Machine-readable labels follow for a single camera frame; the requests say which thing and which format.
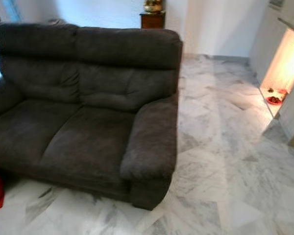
food bowl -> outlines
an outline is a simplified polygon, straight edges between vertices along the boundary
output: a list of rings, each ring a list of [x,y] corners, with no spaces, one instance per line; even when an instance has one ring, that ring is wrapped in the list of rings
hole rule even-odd
[[[145,5],[144,9],[146,12],[148,13],[159,13],[162,11],[162,6],[161,5],[157,5],[157,6],[148,6]]]
[[[269,104],[272,104],[272,105],[280,105],[280,104],[282,104],[282,101],[281,100],[279,100],[279,101],[277,101],[276,103],[275,102],[272,102],[272,100],[271,100],[271,98],[272,97],[267,97],[267,102],[269,103]]]

sofa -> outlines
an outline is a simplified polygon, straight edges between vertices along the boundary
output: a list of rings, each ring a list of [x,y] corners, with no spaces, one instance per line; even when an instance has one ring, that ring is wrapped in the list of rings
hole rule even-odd
[[[0,170],[154,209],[181,51],[170,30],[0,23]]]

sofa armrest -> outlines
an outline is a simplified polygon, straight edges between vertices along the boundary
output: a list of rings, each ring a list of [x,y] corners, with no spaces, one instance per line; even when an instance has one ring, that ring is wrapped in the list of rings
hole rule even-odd
[[[17,88],[0,78],[0,115],[23,100],[22,94]]]
[[[176,163],[177,110],[175,96],[146,104],[139,110],[121,163],[121,178],[171,178]]]

seat cushion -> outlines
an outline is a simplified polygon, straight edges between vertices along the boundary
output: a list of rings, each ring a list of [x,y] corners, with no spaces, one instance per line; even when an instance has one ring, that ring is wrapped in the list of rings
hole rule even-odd
[[[34,169],[50,140],[79,105],[25,100],[0,116],[0,167]]]
[[[120,165],[134,114],[83,107],[53,137],[40,168],[63,184],[109,194],[128,194]]]

back cushion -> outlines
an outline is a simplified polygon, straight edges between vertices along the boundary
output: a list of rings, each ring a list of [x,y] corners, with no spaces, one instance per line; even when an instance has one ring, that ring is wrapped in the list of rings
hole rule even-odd
[[[136,112],[175,93],[182,43],[169,30],[80,28],[80,97],[86,105]]]
[[[74,25],[0,23],[0,71],[25,96],[78,102]]]
[[[81,64],[81,101],[86,105],[135,112],[173,94],[174,70]]]

